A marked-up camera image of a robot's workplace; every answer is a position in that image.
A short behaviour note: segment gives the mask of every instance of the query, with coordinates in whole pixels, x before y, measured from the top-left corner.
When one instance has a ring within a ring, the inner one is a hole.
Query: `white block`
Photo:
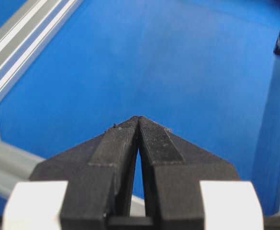
[[[260,202],[251,182],[200,181],[205,230],[263,230]]]
[[[3,214],[3,230],[60,230],[67,181],[19,182]]]

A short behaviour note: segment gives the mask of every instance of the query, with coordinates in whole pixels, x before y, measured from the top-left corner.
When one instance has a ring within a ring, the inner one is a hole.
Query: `textured black plastic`
[[[106,229],[108,215],[129,215],[138,117],[38,164],[30,180],[68,180],[62,229]]]
[[[139,124],[146,214],[162,230],[203,230],[200,180],[239,180],[234,167],[145,117]]]

